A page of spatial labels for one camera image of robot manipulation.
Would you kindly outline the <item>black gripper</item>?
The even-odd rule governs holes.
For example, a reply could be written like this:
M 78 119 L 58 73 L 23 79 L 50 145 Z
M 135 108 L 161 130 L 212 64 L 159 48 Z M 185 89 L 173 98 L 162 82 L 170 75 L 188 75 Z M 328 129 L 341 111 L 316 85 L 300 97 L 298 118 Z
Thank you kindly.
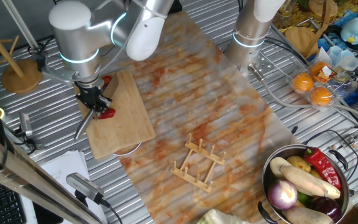
M 91 120 L 94 116 L 100 117 L 112 103 L 112 99 L 102 95 L 104 87 L 102 80 L 97 80 L 94 85 L 75 82 L 75 86 L 79 90 L 79 93 L 76 94 L 77 99 L 89 109 L 84 120 Z

